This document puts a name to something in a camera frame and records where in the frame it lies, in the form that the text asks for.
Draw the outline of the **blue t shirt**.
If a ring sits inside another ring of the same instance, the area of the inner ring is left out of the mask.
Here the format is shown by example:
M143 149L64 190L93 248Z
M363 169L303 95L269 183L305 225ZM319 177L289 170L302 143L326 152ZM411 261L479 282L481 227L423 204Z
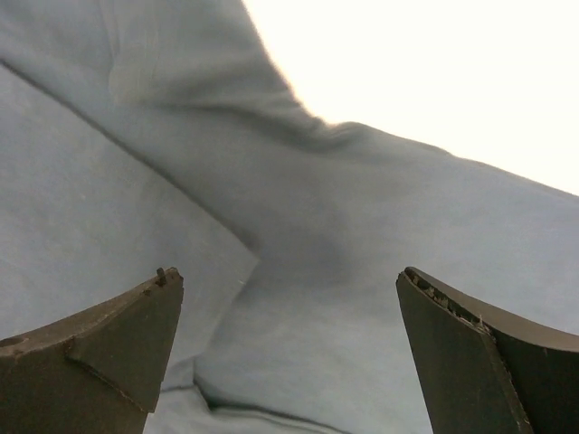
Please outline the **blue t shirt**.
M426 433L414 265L578 328L578 200L311 117L239 1L1 4L1 334L175 267L150 433Z

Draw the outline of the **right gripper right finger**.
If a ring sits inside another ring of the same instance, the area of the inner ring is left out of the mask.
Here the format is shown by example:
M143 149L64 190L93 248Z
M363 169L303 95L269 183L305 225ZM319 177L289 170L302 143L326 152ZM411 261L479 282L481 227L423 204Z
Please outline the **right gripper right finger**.
M409 267L396 280L435 433L578 431L578 337Z

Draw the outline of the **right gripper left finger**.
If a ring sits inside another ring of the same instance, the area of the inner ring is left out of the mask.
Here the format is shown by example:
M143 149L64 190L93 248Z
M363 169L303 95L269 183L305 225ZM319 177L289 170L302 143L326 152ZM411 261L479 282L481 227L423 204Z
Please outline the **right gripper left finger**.
M177 269L1 342L4 433L140 433L156 409L184 296Z

